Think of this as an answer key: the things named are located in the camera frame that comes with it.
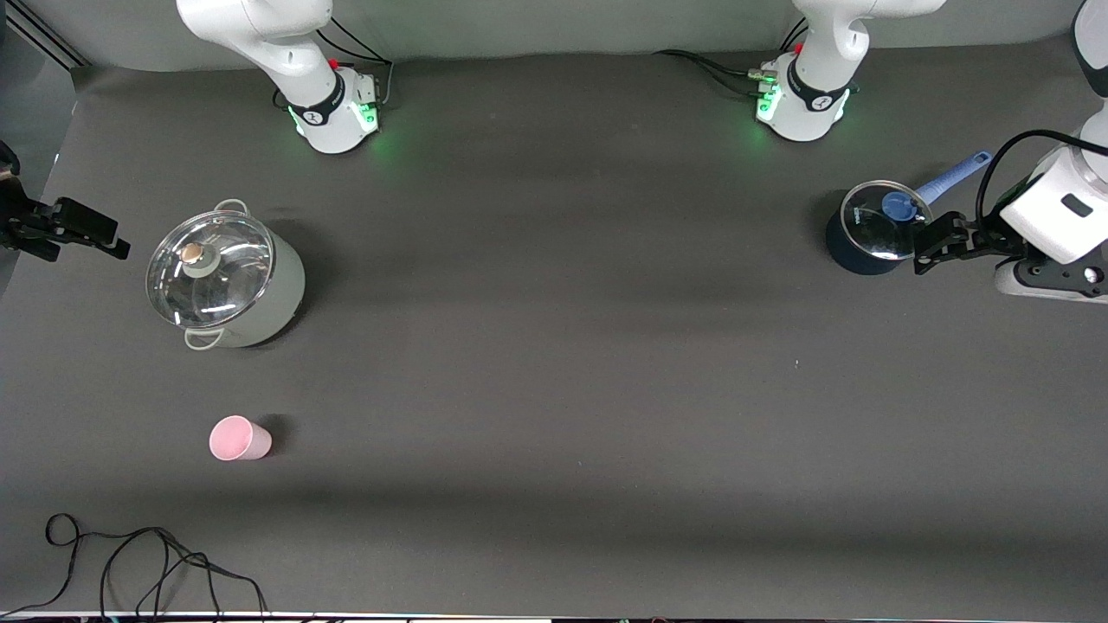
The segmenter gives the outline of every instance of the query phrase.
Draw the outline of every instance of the plastic cup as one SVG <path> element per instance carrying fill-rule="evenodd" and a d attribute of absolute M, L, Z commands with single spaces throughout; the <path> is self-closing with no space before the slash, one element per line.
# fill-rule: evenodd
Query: plastic cup
<path fill-rule="evenodd" d="M 273 442 L 268 430 L 243 416 L 223 418 L 208 436 L 208 449 L 220 461 L 260 459 L 269 452 Z"/>

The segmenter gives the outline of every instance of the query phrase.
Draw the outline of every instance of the pot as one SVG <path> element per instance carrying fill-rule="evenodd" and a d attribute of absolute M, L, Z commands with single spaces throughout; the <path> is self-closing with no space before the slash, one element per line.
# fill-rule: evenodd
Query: pot
<path fill-rule="evenodd" d="M 157 245 L 146 294 L 160 316 L 184 329 L 188 348 L 250 346 L 293 319 L 304 298 L 304 265 L 246 204 L 226 200 Z"/>

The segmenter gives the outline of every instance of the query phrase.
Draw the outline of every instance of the green led light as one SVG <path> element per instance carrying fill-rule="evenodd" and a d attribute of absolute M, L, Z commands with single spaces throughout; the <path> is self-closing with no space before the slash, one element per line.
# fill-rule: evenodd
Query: green led light
<path fill-rule="evenodd" d="M 297 119 L 296 113 L 293 112 L 293 106 L 288 106 L 288 115 L 293 118 L 293 123 L 296 124 L 296 133 L 304 136 L 304 127 L 300 127 L 300 120 Z"/>
<path fill-rule="evenodd" d="M 377 109 L 372 104 L 357 104 L 352 110 L 358 112 L 358 124 L 367 134 L 377 131 Z"/>
<path fill-rule="evenodd" d="M 842 111 L 847 110 L 847 100 L 850 99 L 850 89 L 842 94 L 842 103 L 839 104 L 839 112 L 834 113 L 834 120 L 839 121 L 842 119 Z"/>
<path fill-rule="evenodd" d="M 773 113 L 777 112 L 777 104 L 781 101 L 781 86 L 774 84 L 769 93 L 762 95 L 762 103 L 758 105 L 757 115 L 758 119 L 768 122 L 773 119 Z"/>

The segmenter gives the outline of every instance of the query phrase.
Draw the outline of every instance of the wire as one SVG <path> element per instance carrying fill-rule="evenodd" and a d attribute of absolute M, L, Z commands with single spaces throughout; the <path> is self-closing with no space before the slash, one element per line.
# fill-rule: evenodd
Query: wire
<path fill-rule="evenodd" d="M 327 35 L 324 34 L 322 30 L 316 30 L 316 34 L 318 34 L 319 38 L 322 39 L 325 42 L 327 42 L 328 45 L 330 45 L 331 48 L 335 48 L 336 50 L 338 50 L 339 52 L 342 52 L 343 54 L 349 54 L 349 55 L 351 55 L 351 57 L 353 57 L 356 59 L 361 59 L 363 61 L 369 61 L 371 63 L 381 63 L 381 64 L 384 64 L 384 65 L 391 65 L 392 64 L 392 61 L 390 61 L 390 60 L 386 59 L 384 57 L 378 54 L 377 50 L 373 50 L 369 45 L 366 45 L 361 41 L 361 39 L 358 39 L 357 37 L 355 37 L 353 33 L 350 32 L 349 30 L 347 30 L 345 25 L 342 25 L 341 23 L 339 23 L 339 21 L 337 19 L 331 18 L 331 23 L 334 23 L 335 25 L 337 25 L 338 29 L 341 30 L 343 33 L 346 33 L 346 35 L 349 37 L 351 40 L 353 40 L 355 43 L 357 43 L 358 45 L 361 45 L 361 48 L 363 50 L 366 50 L 367 52 L 369 52 L 370 54 L 373 54 L 373 55 L 372 57 L 367 57 L 365 54 L 359 54 L 357 52 L 351 52 L 350 50 L 347 50 L 346 48 L 343 48 L 343 47 L 339 45 L 338 43 L 336 43 L 336 42 L 331 41 L 330 39 L 328 39 Z"/>
<path fill-rule="evenodd" d="M 1069 134 L 1063 134 L 1061 132 L 1056 132 L 1054 130 L 1028 130 L 1027 132 L 1020 132 L 1008 142 L 1005 143 L 993 156 L 993 162 L 988 163 L 988 167 L 985 168 L 985 175 L 981 178 L 981 185 L 977 186 L 977 200 L 974 203 L 974 214 L 977 219 L 977 229 L 984 235 L 985 242 L 989 248 L 996 249 L 996 238 L 993 237 L 993 233 L 984 227 L 985 224 L 985 193 L 988 191 L 988 183 L 993 178 L 993 173 L 996 171 L 996 165 L 1001 163 L 1001 159 L 1004 154 L 1008 153 L 1008 150 L 1016 146 L 1017 143 L 1025 139 L 1030 139 L 1033 136 L 1043 136 L 1045 139 L 1053 139 L 1060 143 L 1066 143 L 1067 145 L 1075 146 L 1087 152 L 1092 152 L 1098 155 L 1108 156 L 1108 147 L 1104 145 L 1098 145 L 1096 143 L 1090 143 L 1088 141 L 1083 141 L 1070 136 Z"/>
<path fill-rule="evenodd" d="M 358 45 L 361 45 L 361 48 L 363 50 L 366 50 L 367 52 L 369 52 L 370 54 L 373 54 L 373 55 L 372 57 L 367 57 L 365 54 L 359 54 L 357 52 L 351 52 L 350 50 L 347 50 L 346 48 L 342 48 L 341 45 L 338 45 L 337 43 L 335 43 L 334 41 L 331 41 L 330 39 L 328 39 L 327 35 L 324 34 L 324 32 L 321 30 L 317 30 L 316 34 L 318 34 L 320 39 L 322 39 L 324 41 L 326 41 L 328 45 L 330 45 L 331 48 L 335 48 L 339 52 L 342 52 L 345 54 L 349 54 L 351 57 L 355 57 L 356 59 L 361 59 L 363 61 L 369 61 L 369 62 L 373 62 L 373 63 L 380 63 L 380 64 L 383 64 L 383 65 L 386 65 L 386 67 L 389 68 L 388 78 L 386 78 L 386 80 L 384 80 L 384 98 L 382 98 L 381 102 L 380 102 L 381 105 L 387 104 L 389 102 L 389 98 L 392 96 L 392 71 L 393 71 L 393 69 L 396 69 L 396 63 L 393 63 L 389 59 L 386 59 L 381 54 L 378 54 L 377 50 L 370 48 L 369 45 L 366 45 L 366 43 L 361 39 L 358 39 L 352 32 L 350 32 L 349 30 L 347 30 L 347 28 L 345 25 L 342 25 L 339 22 L 339 20 L 335 19 L 334 17 L 331 18 L 331 23 L 334 23 L 336 27 L 338 27 L 338 29 L 341 30 L 351 40 L 353 40 L 355 43 L 357 43 Z M 274 104 L 276 105 L 276 103 L 277 103 L 277 96 L 274 95 Z"/>
<path fill-rule="evenodd" d="M 349 37 L 351 40 L 353 40 L 355 43 L 361 45 L 363 50 L 366 50 L 370 54 L 373 54 L 375 57 L 377 57 L 377 59 L 379 61 L 381 61 L 382 63 L 392 64 L 392 61 L 390 61 L 390 60 L 386 59 L 384 57 L 378 54 L 377 50 L 375 50 L 375 49 L 370 48 L 369 45 L 366 45 L 365 43 L 362 43 L 361 39 L 358 39 L 357 37 L 355 37 L 353 33 L 350 32 L 349 30 L 347 30 L 345 25 L 342 25 L 341 23 L 339 23 L 339 20 L 337 20 L 334 17 L 331 17 L 331 23 L 334 23 L 335 25 L 339 27 L 339 30 L 341 30 L 342 32 L 345 32 L 346 35 Z"/>
<path fill-rule="evenodd" d="M 331 48 L 335 48 L 336 50 L 338 50 L 339 52 L 342 52 L 343 54 L 349 54 L 349 55 L 351 55 L 351 57 L 353 57 L 356 59 L 361 59 L 363 61 L 369 61 L 369 62 L 372 62 L 372 63 L 388 64 L 388 61 L 382 61 L 381 59 L 378 59 L 378 58 L 375 58 L 375 57 L 367 57 L 365 54 L 359 54 L 358 52 L 351 52 L 350 50 L 347 50 L 346 48 L 343 48 L 343 47 L 339 45 L 338 43 L 336 43 L 336 42 L 331 41 L 330 39 L 328 39 L 327 35 L 324 34 L 324 31 L 321 31 L 321 30 L 317 30 L 316 34 L 318 34 L 320 39 L 322 39 L 324 41 L 326 41 L 328 45 L 330 45 Z"/>
<path fill-rule="evenodd" d="M 798 33 L 793 34 L 792 37 L 790 37 L 788 39 L 788 41 L 786 41 L 784 47 L 781 48 L 781 51 L 783 52 L 784 50 L 788 50 L 789 47 L 792 45 L 792 42 L 796 41 L 801 34 L 803 34 L 806 32 L 808 32 L 808 27 L 807 25 L 804 28 L 800 29 L 800 32 L 798 32 Z"/>
<path fill-rule="evenodd" d="M 726 80 L 724 80 L 724 78 L 721 75 L 719 75 L 719 74 L 716 73 L 718 71 L 718 72 L 720 72 L 724 75 L 727 75 L 729 78 L 747 78 L 747 72 L 746 71 L 741 71 L 741 70 L 737 70 L 737 69 L 731 69 L 729 67 L 721 65 L 721 64 L 717 63 L 716 61 L 712 61 L 711 59 L 707 59 L 705 57 L 701 57 L 700 54 L 695 54 L 695 53 L 686 51 L 686 50 L 673 50 L 673 49 L 670 49 L 670 50 L 659 50 L 659 51 L 655 52 L 655 54 L 661 54 L 661 55 L 666 55 L 666 57 L 678 57 L 678 58 L 681 58 L 681 59 L 688 59 L 688 60 L 693 61 L 698 68 L 702 69 L 708 74 L 708 76 L 711 78 L 717 84 L 719 84 L 724 89 L 727 89 L 731 93 L 737 93 L 739 95 L 749 96 L 749 98 L 760 98 L 761 96 L 761 93 L 758 93 L 758 92 L 755 92 L 755 91 L 749 91 L 749 90 L 746 90 L 746 89 L 738 89 L 733 84 L 731 84 L 731 83 L 727 82 Z"/>
<path fill-rule="evenodd" d="M 384 98 L 381 99 L 382 106 L 389 103 L 389 98 L 392 96 L 392 70 L 396 68 L 396 63 L 389 63 L 389 76 L 384 80 Z"/>
<path fill-rule="evenodd" d="M 675 49 L 658 50 L 657 52 L 655 52 L 655 54 L 663 54 L 663 55 L 666 55 L 666 57 L 680 57 L 683 59 L 688 59 L 688 60 L 690 60 L 694 63 L 697 63 L 699 65 L 710 67 L 711 69 L 714 69 L 716 71 L 719 71 L 719 72 L 722 72 L 722 73 L 726 73 L 728 75 L 733 75 L 736 78 L 746 78 L 747 76 L 747 72 L 743 71 L 743 70 L 731 69 L 731 68 L 729 68 L 727 65 L 721 65 L 721 64 L 717 63 L 716 61 L 714 61 L 714 60 L 711 60 L 711 59 L 709 59 L 707 57 L 702 57 L 702 55 L 697 54 L 695 52 L 689 52 L 688 50 L 675 50 Z"/>
<path fill-rule="evenodd" d="M 69 539 L 66 541 L 59 541 L 54 539 L 53 535 L 54 523 L 59 519 L 64 519 L 69 521 L 70 525 L 73 527 L 72 539 Z M 61 596 L 65 593 L 65 590 L 69 589 L 70 583 L 73 581 L 73 568 L 76 565 L 76 553 L 81 547 L 81 542 L 90 537 L 98 537 L 100 539 L 111 539 L 111 540 L 123 539 L 123 542 L 120 543 L 120 545 L 115 548 L 115 551 L 112 552 L 112 555 L 107 558 L 107 562 L 104 563 L 104 569 L 103 571 L 101 571 L 100 574 L 100 617 L 101 620 L 107 620 L 107 614 L 105 612 L 106 609 L 104 605 L 104 593 L 107 586 L 107 578 L 112 571 L 112 563 L 115 562 L 115 558 L 120 555 L 120 552 L 122 552 L 124 548 L 126 548 L 129 544 L 131 544 L 132 541 L 144 534 L 154 534 L 162 541 L 162 549 L 163 549 L 162 575 L 157 579 L 157 582 L 155 582 L 154 585 L 151 586 L 150 591 L 146 591 L 146 593 L 142 596 L 142 599 L 138 600 L 138 603 L 135 604 L 135 616 L 140 615 L 138 612 L 142 607 L 142 604 L 145 603 L 146 599 L 150 598 L 151 593 L 154 593 L 154 611 L 153 615 L 151 616 L 151 621 L 152 623 L 155 623 L 157 621 L 157 613 L 161 609 L 162 586 L 165 584 L 165 581 L 170 578 L 170 575 L 172 575 L 173 572 L 176 571 L 177 568 L 181 566 L 182 564 L 202 569 L 207 573 L 208 593 L 212 596 L 212 605 L 214 606 L 217 616 L 220 612 L 223 612 L 223 609 L 219 607 L 219 601 L 216 599 L 215 595 L 215 583 L 213 582 L 212 578 L 213 574 L 222 575 L 224 578 L 230 578 L 233 580 L 242 580 L 244 582 L 249 583 L 254 588 L 255 595 L 257 595 L 258 599 L 259 615 L 264 616 L 265 613 L 268 612 L 269 606 L 266 604 L 265 595 L 261 594 L 261 588 L 258 585 L 257 582 L 245 575 L 239 575 L 237 573 L 233 573 L 230 571 L 227 571 L 226 569 L 223 569 L 222 566 L 209 561 L 207 555 L 205 555 L 203 552 L 194 552 L 188 548 L 185 548 L 184 545 L 181 544 L 179 541 L 177 541 L 177 538 L 174 537 L 172 532 L 170 532 L 164 528 L 152 525 L 147 528 L 140 528 L 138 530 L 135 530 L 133 532 L 127 532 L 126 534 L 109 534 L 105 532 L 82 532 L 80 525 L 76 522 L 76 518 L 74 518 L 69 513 L 60 512 L 50 515 L 50 519 L 47 520 L 45 538 L 47 542 L 55 548 L 65 548 L 65 547 L 71 548 L 69 565 L 65 570 L 65 581 L 62 582 L 61 588 L 58 589 L 58 592 L 54 594 L 54 596 L 50 598 L 49 600 L 41 603 L 28 604 L 22 607 L 17 607 L 16 610 L 10 610 L 8 612 L 4 612 L 3 614 L 0 614 L 0 619 L 6 619 L 18 612 L 23 612 L 24 610 L 30 610 L 33 607 L 43 607 L 61 599 Z M 173 551 L 173 553 L 177 554 L 178 559 L 177 562 L 174 563 L 172 566 L 170 566 L 171 550 Z"/>
<path fill-rule="evenodd" d="M 273 98 L 269 99 L 269 101 L 273 102 L 275 109 L 277 109 L 279 111 L 283 111 L 283 110 L 285 110 L 286 106 L 288 106 L 288 100 L 285 100 L 285 105 L 283 106 L 283 105 L 280 105 L 280 104 L 277 103 L 277 95 L 284 96 L 284 94 L 280 92 L 280 88 L 279 86 L 277 89 L 274 89 L 274 95 L 273 95 Z"/>
<path fill-rule="evenodd" d="M 783 52 L 784 49 L 789 47 L 789 40 L 791 40 L 794 37 L 800 37 L 800 32 L 803 32 L 803 30 L 801 30 L 800 32 L 797 32 L 797 29 L 800 28 L 807 21 L 808 21 L 808 18 L 800 18 L 797 21 L 797 23 L 794 23 L 792 25 L 792 30 L 789 31 L 789 34 L 786 34 L 784 39 L 781 40 L 781 44 L 778 47 L 778 50 L 780 50 L 780 51 Z"/>

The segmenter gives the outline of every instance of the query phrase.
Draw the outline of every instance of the lid knob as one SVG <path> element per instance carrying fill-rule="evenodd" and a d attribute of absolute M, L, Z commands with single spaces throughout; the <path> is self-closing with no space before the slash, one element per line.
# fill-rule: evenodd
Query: lid knob
<path fill-rule="evenodd" d="M 199 262 L 202 255 L 204 255 L 204 247 L 196 243 L 188 243 L 181 247 L 181 251 L 177 252 L 177 257 L 179 257 L 185 264 L 189 265 Z"/>

